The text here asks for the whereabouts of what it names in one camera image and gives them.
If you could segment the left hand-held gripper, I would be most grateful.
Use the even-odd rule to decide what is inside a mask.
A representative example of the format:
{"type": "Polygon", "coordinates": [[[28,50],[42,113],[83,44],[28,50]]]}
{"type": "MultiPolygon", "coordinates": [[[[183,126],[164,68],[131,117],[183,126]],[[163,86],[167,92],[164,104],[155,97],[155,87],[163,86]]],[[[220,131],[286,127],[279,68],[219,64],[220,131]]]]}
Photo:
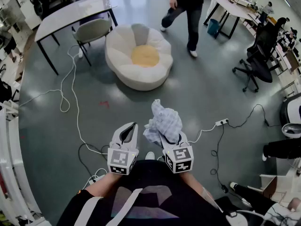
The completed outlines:
{"type": "Polygon", "coordinates": [[[138,156],[138,129],[139,126],[136,122],[130,122],[114,132],[108,148],[109,172],[129,175],[138,156]]]}

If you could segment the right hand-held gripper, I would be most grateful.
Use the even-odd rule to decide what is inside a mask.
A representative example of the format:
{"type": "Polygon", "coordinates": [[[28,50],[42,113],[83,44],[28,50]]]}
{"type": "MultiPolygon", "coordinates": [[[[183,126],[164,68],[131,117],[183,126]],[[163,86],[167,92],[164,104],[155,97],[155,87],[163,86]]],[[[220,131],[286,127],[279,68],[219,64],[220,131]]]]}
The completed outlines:
{"type": "Polygon", "coordinates": [[[192,170],[194,155],[192,146],[188,145],[187,137],[184,133],[179,133],[179,139],[175,146],[170,143],[165,136],[160,136],[163,147],[163,155],[168,168],[174,173],[188,172],[192,170]]]}

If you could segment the blue checkered cloth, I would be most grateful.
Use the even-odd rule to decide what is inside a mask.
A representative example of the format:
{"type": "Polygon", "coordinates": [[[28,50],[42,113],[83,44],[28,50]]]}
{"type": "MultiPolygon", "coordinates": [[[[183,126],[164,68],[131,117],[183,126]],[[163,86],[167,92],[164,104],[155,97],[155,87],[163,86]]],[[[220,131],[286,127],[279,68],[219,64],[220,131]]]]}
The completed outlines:
{"type": "Polygon", "coordinates": [[[150,143],[162,145],[160,136],[163,136],[167,143],[172,146],[178,145],[182,120],[177,111],[171,108],[164,108],[160,99],[155,99],[151,104],[153,118],[144,126],[143,135],[150,143]]]}

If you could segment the flower-shaped white yellow cushion seat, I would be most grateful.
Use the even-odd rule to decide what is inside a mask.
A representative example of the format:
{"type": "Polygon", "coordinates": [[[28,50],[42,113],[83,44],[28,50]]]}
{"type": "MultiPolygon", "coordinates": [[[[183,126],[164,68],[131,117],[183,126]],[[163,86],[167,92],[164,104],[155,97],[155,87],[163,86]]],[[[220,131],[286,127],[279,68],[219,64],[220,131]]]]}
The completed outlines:
{"type": "Polygon", "coordinates": [[[114,28],[106,37],[105,59],[125,85],[139,91],[162,85],[173,64],[171,44],[144,24],[114,28]]]}

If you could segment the person's right forearm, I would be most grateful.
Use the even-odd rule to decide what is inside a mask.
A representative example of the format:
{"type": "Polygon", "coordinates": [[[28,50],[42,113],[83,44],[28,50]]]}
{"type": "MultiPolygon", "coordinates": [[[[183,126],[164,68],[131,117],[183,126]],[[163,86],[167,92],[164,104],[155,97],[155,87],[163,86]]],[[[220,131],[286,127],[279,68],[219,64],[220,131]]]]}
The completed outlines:
{"type": "Polygon", "coordinates": [[[213,201],[212,195],[196,180],[196,178],[189,171],[179,173],[179,176],[189,187],[191,187],[205,200],[207,200],[208,202],[213,201]]]}

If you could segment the person's black shirt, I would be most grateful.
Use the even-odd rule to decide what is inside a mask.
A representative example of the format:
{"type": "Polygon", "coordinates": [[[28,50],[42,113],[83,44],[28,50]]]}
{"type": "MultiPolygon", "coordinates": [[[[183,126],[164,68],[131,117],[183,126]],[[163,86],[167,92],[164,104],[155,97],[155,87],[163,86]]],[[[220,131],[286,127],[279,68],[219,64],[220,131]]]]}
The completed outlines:
{"type": "Polygon", "coordinates": [[[138,161],[104,197],[80,190],[56,226],[230,226],[226,217],[168,166],[138,161]]]}

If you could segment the white belt pouch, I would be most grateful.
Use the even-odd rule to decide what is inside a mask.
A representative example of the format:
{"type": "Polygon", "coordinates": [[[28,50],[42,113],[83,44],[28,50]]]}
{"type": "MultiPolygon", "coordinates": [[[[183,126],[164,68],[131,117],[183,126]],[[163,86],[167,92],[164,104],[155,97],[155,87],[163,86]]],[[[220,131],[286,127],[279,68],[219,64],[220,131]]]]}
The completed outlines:
{"type": "Polygon", "coordinates": [[[223,214],[226,217],[226,220],[230,224],[230,226],[248,226],[248,220],[244,216],[244,214],[248,215],[256,215],[255,212],[247,211],[247,210],[237,210],[237,211],[229,211],[224,210],[223,214]]]}

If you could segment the grey shell chair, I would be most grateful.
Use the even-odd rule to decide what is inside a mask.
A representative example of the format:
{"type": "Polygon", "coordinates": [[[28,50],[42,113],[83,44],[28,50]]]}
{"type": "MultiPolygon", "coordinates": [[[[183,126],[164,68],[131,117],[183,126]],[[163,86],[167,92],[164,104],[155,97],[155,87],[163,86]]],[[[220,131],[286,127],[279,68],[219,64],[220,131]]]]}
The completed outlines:
{"type": "Polygon", "coordinates": [[[110,18],[94,19],[80,25],[77,30],[75,30],[72,26],[71,30],[74,39],[76,40],[77,44],[79,45],[79,48],[83,52],[83,56],[87,60],[88,64],[92,66],[85,53],[86,49],[84,45],[87,43],[89,44],[90,42],[93,42],[102,37],[106,37],[112,30],[112,20],[110,18]]]}

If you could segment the black office chair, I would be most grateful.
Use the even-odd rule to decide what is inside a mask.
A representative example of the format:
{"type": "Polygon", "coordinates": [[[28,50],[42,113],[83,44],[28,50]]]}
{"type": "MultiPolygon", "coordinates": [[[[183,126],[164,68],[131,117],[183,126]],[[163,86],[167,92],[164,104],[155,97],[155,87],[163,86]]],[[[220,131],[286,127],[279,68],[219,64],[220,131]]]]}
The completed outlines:
{"type": "Polygon", "coordinates": [[[271,71],[279,66],[275,65],[269,68],[268,60],[276,47],[280,28],[282,28],[281,19],[277,20],[275,24],[268,22],[266,25],[263,25],[259,23],[254,43],[247,49],[247,60],[240,59],[239,61],[240,64],[244,65],[244,69],[238,67],[232,68],[233,73],[241,71],[247,75],[245,87],[242,89],[243,92],[246,92],[250,81],[253,81],[255,85],[255,93],[259,91],[256,78],[266,83],[273,82],[271,71]]]}

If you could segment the white shelving unit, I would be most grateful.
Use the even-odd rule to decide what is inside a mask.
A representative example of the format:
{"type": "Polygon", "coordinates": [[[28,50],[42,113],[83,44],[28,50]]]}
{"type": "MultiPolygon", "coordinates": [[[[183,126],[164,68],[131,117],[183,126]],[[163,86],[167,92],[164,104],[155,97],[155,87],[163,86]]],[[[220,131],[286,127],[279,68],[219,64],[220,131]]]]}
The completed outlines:
{"type": "Polygon", "coordinates": [[[0,102],[0,213],[14,226],[42,226],[45,219],[25,172],[18,119],[17,103],[0,102]]]}

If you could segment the white and grey device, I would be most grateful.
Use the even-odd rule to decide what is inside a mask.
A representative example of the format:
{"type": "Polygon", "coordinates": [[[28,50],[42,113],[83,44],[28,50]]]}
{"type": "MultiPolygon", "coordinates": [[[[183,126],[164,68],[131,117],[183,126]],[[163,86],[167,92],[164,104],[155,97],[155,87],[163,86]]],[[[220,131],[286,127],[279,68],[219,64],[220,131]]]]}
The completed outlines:
{"type": "Polygon", "coordinates": [[[301,124],[288,123],[282,127],[282,133],[288,138],[301,138],[301,124]]]}

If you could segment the teal waste bin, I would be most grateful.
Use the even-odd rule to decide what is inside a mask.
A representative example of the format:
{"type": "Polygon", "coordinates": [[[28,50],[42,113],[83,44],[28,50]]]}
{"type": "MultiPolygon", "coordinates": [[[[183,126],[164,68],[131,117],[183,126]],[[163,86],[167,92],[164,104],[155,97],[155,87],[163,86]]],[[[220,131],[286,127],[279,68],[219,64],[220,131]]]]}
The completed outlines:
{"type": "Polygon", "coordinates": [[[219,29],[220,29],[220,22],[215,19],[210,19],[207,27],[207,33],[212,37],[216,38],[218,36],[219,29]]]}

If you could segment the white and black machine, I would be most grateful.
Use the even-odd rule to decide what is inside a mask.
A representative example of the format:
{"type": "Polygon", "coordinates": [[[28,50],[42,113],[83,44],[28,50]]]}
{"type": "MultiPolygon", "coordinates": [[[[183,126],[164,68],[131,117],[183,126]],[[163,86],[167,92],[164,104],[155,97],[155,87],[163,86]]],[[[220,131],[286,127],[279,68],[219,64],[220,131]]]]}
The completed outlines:
{"type": "Polygon", "coordinates": [[[301,97],[290,97],[284,101],[280,108],[280,123],[301,124],[301,97]]]}

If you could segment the grey oval table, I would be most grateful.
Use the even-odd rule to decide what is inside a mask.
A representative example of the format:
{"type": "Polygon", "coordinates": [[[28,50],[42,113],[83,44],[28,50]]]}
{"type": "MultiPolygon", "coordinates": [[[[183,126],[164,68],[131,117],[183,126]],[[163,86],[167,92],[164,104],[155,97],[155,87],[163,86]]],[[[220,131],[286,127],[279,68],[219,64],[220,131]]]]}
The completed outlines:
{"type": "Polygon", "coordinates": [[[103,0],[79,0],[57,10],[56,12],[50,14],[42,20],[36,32],[34,41],[38,44],[38,47],[40,48],[44,58],[47,60],[48,64],[55,72],[55,74],[58,74],[58,72],[51,60],[49,59],[47,53],[45,52],[41,41],[49,35],[54,37],[55,32],[71,24],[74,24],[84,18],[88,18],[93,15],[98,15],[105,12],[109,12],[114,25],[118,26],[117,20],[112,10],[117,6],[117,1],[111,1],[112,7],[108,8],[104,6],[103,0]]]}

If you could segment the white desk with black legs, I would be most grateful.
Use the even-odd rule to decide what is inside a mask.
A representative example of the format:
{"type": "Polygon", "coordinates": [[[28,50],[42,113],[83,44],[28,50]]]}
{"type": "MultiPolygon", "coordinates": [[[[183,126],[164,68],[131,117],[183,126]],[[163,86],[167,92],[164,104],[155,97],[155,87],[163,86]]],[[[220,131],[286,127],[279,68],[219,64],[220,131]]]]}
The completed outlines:
{"type": "Polygon", "coordinates": [[[230,39],[236,29],[236,26],[239,22],[239,20],[242,18],[244,20],[250,20],[253,21],[255,24],[258,24],[260,21],[258,18],[255,18],[253,15],[247,13],[244,11],[238,4],[231,3],[229,0],[214,0],[217,2],[211,13],[209,14],[208,18],[204,21],[203,25],[208,26],[208,21],[211,19],[212,15],[215,13],[215,11],[218,9],[218,7],[223,7],[225,9],[225,12],[222,16],[222,19],[220,20],[220,26],[218,31],[213,35],[213,37],[216,39],[219,34],[225,36],[226,38],[230,39]],[[236,20],[234,22],[234,25],[231,29],[230,34],[226,34],[222,31],[222,28],[224,27],[227,19],[229,16],[236,17],[236,20]]]}

